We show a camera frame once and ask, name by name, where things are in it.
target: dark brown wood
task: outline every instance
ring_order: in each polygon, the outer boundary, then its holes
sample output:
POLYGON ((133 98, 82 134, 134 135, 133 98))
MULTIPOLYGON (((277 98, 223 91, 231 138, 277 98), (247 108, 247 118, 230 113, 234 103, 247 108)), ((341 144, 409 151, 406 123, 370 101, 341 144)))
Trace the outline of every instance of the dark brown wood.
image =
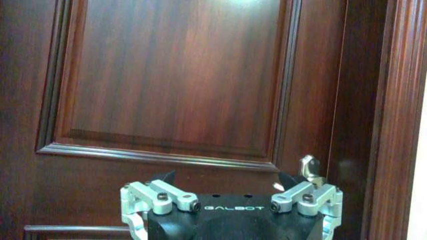
MULTIPOLYGON (((141 160, 198 163, 211 157, 201 164, 217 165, 250 160, 275 171, 275 126, 286 98, 279 93, 293 77, 283 78, 279 63, 282 56, 294 62, 286 43, 297 44, 297 32, 289 40, 289 28, 299 22, 295 4, 66 1, 57 11, 63 21, 49 84, 62 89, 46 91, 59 112, 47 113, 47 119, 58 116, 55 132, 41 132, 41 138, 138 150, 131 154, 141 160)), ((293 66, 286 65, 291 73, 293 66)), ((45 145, 41 153, 58 149, 45 145)))
POLYGON ((0 3, 0 239, 31 221, 38 134, 55 2, 0 3))
POLYGON ((349 2, 329 168, 346 193, 340 239, 408 237, 426 12, 422 0, 349 2))
POLYGON ((385 85, 377 102, 382 113, 373 158, 377 168, 372 185, 369 239, 406 239, 424 94, 427 75, 427 1, 393 3, 386 38, 389 55, 382 59, 385 85))
POLYGON ((349 1, 328 179, 345 194, 338 239, 361 239, 388 1, 349 1))
MULTIPOLYGON (((346 1, 302 1, 295 50, 295 67, 282 122, 285 159, 301 159, 312 153, 321 159, 328 174, 329 152, 340 78, 346 1)), ((299 163, 282 161, 279 169, 297 174, 299 163)))

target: door molding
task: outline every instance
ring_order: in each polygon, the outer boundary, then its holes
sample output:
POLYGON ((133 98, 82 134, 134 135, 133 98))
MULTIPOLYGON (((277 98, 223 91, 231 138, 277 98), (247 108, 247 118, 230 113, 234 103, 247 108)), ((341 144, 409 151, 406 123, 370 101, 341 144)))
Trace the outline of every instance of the door molding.
POLYGON ((427 1, 389 1, 378 82, 365 229, 406 239, 427 73, 427 1))
POLYGON ((340 239, 408 237, 426 33, 426 0, 348 2, 328 174, 346 193, 340 239))

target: door frame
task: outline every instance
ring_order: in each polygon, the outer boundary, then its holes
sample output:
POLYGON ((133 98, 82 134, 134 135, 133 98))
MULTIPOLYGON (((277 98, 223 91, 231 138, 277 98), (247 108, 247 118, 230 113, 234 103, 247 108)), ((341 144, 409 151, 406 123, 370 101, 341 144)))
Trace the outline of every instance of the door frame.
MULTIPOLYGON (((373 41, 370 37, 376 37, 376 29, 361 32, 358 35, 356 30, 361 25, 353 26, 353 12, 354 14, 372 12, 368 7, 361 7, 366 3, 360 3, 360 7, 354 7, 353 10, 349 4, 353 3, 348 1, 341 69, 346 68, 346 65, 344 65, 346 61, 357 68, 360 66, 358 60, 361 60, 358 55, 366 56, 366 53, 362 52, 358 52, 357 55, 346 55, 346 50, 350 52, 358 50, 356 44, 346 44, 346 36, 352 35, 354 41, 358 41, 357 37, 364 39, 365 35, 368 41, 373 41)), ((336 170, 336 172, 329 172, 329 178, 338 186, 346 186, 348 184, 346 179, 337 173, 341 170, 341 164, 345 164, 346 161, 360 161, 356 165, 356 171, 358 169, 368 170, 366 179, 354 180, 365 189, 361 239, 408 238, 427 73, 427 0, 389 0, 386 5, 381 51, 380 53, 369 53, 373 58, 377 54, 381 55, 381 60, 377 61, 378 68, 361 68, 361 72, 354 75, 345 72, 340 76, 329 159, 336 170), (362 99, 366 95, 354 93, 358 91, 354 82, 366 86, 376 84, 376 87, 365 88, 372 91, 368 94, 374 96, 374 104, 370 105, 373 102, 362 99), (356 124, 356 121, 352 121, 348 125, 344 122, 348 116, 353 118, 366 117, 357 116, 349 105, 340 108, 340 104, 344 104, 340 101, 342 99, 346 101, 346 95, 354 97, 354 102, 361 103, 360 107, 365 108, 368 116, 372 117, 368 120, 372 122, 372 131, 366 134, 357 132, 361 127, 356 124), (344 137, 352 135, 356 135, 356 138, 344 137), (369 141, 370 146, 358 149, 364 141, 369 141), (365 155, 368 158, 354 159, 356 155, 365 155)), ((370 25, 370 28, 377 27, 377 24, 370 20, 361 24, 370 25)))

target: black screw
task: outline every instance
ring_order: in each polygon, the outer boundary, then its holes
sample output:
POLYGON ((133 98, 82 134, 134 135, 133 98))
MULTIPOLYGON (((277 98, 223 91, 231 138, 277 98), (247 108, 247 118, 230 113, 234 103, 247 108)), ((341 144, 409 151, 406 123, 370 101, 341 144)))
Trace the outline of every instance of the black screw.
POLYGON ((159 199, 161 201, 169 200, 169 194, 167 194, 166 192, 159 192, 159 194, 158 194, 158 199, 159 199))
POLYGON ((279 205, 275 201, 271 202, 270 210, 271 210, 274 213, 278 213, 278 212, 281 211, 281 205, 279 205))
POLYGON ((202 204, 199 201, 195 201, 193 204, 191 204, 191 211, 194 211, 195 213, 201 211, 201 208, 202 208, 202 204))
POLYGON ((314 198, 314 195, 310 194, 310 193, 306 193, 303 196, 302 196, 302 200, 308 203, 314 203, 316 201, 316 198, 314 198))

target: raised door panel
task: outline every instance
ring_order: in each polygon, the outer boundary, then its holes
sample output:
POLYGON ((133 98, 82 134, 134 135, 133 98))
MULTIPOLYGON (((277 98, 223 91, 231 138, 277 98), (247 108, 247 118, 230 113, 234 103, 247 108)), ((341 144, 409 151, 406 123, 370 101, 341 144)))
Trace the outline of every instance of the raised door panel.
POLYGON ((275 171, 299 13, 281 0, 59 1, 39 152, 275 171))

